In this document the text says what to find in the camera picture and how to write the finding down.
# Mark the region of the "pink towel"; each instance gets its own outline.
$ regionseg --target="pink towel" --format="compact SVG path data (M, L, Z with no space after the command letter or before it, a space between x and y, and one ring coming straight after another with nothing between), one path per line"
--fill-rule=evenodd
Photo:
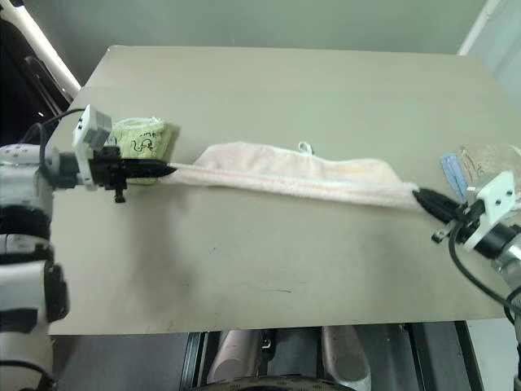
M420 209L412 195L418 186L402 182L385 161L324 160L301 144L309 151L243 142L212 145L193 165L172 164L177 171L160 181Z

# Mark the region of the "beige table surface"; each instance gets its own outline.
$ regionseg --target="beige table surface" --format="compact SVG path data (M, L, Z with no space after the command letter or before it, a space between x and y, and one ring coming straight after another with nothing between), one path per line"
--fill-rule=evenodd
M521 122L473 58L348 51L112 47L73 107L181 127L171 161L243 140L378 157L451 194L440 156L519 143ZM70 150L76 118L51 142ZM500 317L453 267L425 213L229 188L58 192L52 239L71 296L57 334ZM470 268L505 292L477 255Z

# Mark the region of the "towel loop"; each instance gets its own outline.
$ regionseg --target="towel loop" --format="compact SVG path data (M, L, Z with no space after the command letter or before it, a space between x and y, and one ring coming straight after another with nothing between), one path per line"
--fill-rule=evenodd
M305 155L312 155L313 154L313 148L311 147L311 144L310 143L306 143L305 141L301 141L299 143L299 151L301 151Z

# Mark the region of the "blue cloth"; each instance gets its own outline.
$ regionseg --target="blue cloth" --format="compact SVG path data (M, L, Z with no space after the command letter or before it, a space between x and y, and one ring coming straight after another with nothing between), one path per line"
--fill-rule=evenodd
M459 200L464 201L468 185L463 176L462 167L459 165L458 154L454 152L444 154L441 157L441 167Z

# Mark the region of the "wall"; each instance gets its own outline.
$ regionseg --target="wall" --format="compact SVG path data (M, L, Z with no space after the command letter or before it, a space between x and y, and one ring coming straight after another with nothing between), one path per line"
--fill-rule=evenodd
M456 53L484 0L25 0L82 84L121 45Z
M501 0L487 19L471 53L488 65L521 112L521 1Z

